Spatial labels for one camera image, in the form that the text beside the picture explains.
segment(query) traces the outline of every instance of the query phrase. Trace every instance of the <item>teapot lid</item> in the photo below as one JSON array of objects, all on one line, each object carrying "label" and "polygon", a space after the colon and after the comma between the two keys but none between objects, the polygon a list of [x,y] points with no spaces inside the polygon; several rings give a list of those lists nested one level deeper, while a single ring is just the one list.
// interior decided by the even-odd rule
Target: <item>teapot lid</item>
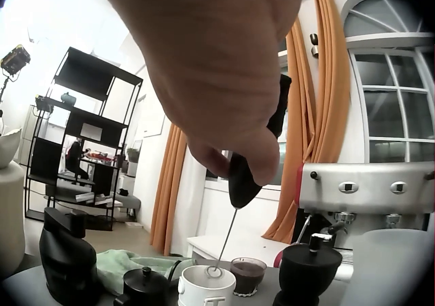
[{"label": "teapot lid", "polygon": [[330,247],[322,246],[322,242],[331,237],[331,235],[313,234],[309,244],[291,245],[284,249],[282,258],[312,267],[329,267],[340,264],[342,255]]},{"label": "teapot lid", "polygon": [[149,267],[128,271],[124,275],[124,283],[131,289],[146,294],[160,293],[169,287],[168,279]]}]

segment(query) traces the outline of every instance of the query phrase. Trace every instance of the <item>finger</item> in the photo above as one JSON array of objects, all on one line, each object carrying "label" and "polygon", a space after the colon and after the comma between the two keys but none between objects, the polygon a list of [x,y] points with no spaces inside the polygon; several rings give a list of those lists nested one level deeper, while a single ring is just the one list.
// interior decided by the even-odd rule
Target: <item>finger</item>
[{"label": "finger", "polygon": [[237,152],[246,158],[256,184],[265,186],[273,180],[278,170],[278,141],[266,127],[255,131],[246,139]]},{"label": "finger", "polygon": [[192,156],[218,177],[228,177],[230,161],[221,152],[198,140],[188,138]]}]

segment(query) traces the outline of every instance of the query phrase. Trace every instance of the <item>hand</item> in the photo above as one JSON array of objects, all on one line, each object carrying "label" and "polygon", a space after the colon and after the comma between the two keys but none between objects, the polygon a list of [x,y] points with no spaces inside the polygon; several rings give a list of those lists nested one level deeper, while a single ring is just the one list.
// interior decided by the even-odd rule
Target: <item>hand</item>
[{"label": "hand", "polygon": [[258,185],[276,174],[266,128],[279,98],[278,43],[301,0],[109,0],[142,51],[151,83],[189,149],[216,175],[243,155]]}]

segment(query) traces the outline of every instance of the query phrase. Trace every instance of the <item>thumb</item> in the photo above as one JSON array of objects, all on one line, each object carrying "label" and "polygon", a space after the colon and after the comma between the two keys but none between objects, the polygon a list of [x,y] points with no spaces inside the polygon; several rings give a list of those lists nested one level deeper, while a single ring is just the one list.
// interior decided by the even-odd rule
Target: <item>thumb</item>
[{"label": "thumb", "polygon": [[265,186],[273,180],[279,165],[279,145],[269,129],[253,132],[237,153],[246,158],[257,185]]}]

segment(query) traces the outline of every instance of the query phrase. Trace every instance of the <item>light stand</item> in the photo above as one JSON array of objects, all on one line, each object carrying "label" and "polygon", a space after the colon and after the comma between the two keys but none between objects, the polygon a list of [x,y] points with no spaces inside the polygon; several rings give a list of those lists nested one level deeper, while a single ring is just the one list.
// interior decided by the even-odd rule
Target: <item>light stand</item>
[{"label": "light stand", "polygon": [[[0,60],[0,68],[6,77],[0,89],[0,104],[3,102],[3,93],[9,81],[15,82],[20,76],[21,70],[30,62],[30,55],[22,45],[17,45],[3,59]],[[4,122],[3,110],[0,109],[0,136],[3,135]]]}]

